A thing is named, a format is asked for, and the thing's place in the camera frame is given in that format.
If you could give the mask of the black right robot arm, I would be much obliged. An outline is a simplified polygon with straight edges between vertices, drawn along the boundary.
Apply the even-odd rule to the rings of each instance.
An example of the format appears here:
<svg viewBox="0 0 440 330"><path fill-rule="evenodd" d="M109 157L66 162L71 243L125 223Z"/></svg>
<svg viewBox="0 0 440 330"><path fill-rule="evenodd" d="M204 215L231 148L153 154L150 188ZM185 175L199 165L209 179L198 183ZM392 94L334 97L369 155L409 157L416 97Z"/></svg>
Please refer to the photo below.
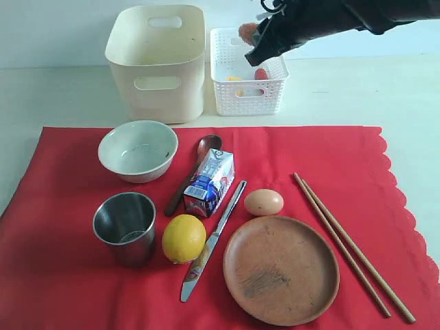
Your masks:
<svg viewBox="0 0 440 330"><path fill-rule="evenodd" d="M241 35L252 49L247 62L264 61L299 48L306 42L349 30L382 35L399 25L439 18L438 1L273 1L261 6L269 17Z"/></svg>

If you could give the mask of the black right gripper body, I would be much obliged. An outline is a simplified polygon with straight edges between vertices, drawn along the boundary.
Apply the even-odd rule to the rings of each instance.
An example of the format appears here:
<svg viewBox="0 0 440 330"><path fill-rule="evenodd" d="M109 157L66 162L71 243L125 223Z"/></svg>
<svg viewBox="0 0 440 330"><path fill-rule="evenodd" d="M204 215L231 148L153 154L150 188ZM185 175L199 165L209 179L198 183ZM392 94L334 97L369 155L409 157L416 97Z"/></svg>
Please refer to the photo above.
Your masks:
<svg viewBox="0 0 440 330"><path fill-rule="evenodd" d="M266 17L256 29L256 48L287 51L310 40L363 30L346 1L261 1Z"/></svg>

